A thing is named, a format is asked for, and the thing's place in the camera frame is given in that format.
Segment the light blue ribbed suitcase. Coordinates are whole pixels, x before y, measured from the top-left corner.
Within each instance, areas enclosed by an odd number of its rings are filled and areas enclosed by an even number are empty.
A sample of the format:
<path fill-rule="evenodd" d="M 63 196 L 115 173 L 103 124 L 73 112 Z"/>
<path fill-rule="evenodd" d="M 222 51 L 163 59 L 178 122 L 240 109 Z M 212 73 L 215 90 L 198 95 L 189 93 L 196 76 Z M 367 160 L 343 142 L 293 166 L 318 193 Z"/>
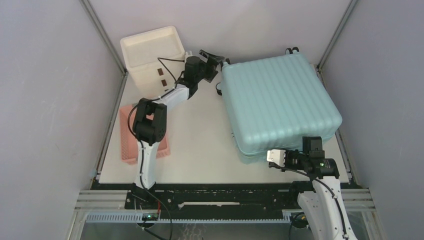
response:
<path fill-rule="evenodd" d="M 342 116 L 299 48 L 284 55 L 224 63 L 221 94 L 239 158 L 266 160 L 272 149 L 301 150 L 303 137 L 329 141 Z"/>

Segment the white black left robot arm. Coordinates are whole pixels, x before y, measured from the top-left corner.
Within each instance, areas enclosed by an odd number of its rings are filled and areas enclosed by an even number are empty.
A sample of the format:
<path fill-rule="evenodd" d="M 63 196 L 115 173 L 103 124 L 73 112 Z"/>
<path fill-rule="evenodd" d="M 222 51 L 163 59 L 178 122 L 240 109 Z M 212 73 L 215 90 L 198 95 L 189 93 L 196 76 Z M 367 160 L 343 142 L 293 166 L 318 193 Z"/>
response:
<path fill-rule="evenodd" d="M 189 100 L 198 90 L 199 82 L 212 82 L 223 67 L 226 58 L 204 50 L 200 56 L 188 56 L 182 62 L 184 69 L 179 77 L 172 76 L 174 85 L 162 95 L 153 99 L 141 98 L 131 109 L 128 123 L 130 133 L 137 140 L 137 173 L 134 184 L 143 189 L 137 195 L 137 202 L 149 209 L 156 203 L 157 196 L 150 191 L 156 183 L 156 158 L 160 142 L 167 132 L 168 112 Z"/>

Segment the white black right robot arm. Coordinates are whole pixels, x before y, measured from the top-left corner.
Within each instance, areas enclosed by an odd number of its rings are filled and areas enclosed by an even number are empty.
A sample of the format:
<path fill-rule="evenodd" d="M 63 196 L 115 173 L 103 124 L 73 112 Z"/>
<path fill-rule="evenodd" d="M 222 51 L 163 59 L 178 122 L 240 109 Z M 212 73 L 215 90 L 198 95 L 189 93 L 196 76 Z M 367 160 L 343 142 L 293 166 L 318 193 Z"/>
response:
<path fill-rule="evenodd" d="M 284 167 L 311 181 L 313 189 L 292 191 L 289 203 L 302 209 L 314 239 L 357 239 L 343 201 L 337 164 L 325 156 L 321 137 L 304 136 L 301 151 L 285 152 Z"/>

